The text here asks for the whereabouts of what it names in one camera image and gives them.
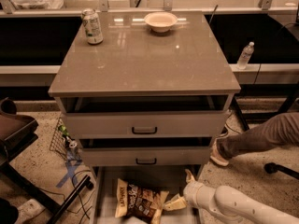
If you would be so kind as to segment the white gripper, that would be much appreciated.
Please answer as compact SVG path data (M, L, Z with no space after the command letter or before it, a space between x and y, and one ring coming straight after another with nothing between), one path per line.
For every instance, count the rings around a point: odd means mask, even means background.
M194 181L195 178L189 169L186 169L185 173L187 185L183 190L184 197L176 194L164 204L164 210L175 211L184 209L187 207L187 204L193 208L204 208L209 210L215 190L203 183Z

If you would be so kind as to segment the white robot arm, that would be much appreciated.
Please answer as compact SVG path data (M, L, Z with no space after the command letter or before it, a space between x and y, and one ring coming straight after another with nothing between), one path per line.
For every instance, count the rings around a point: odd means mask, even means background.
M224 224L243 224L248 219L254 224L299 224L299 218L251 199L230 186L216 189L196 181L189 169L185 170L183 195L175 195L164 204L164 210L173 211L187 206L202 208Z

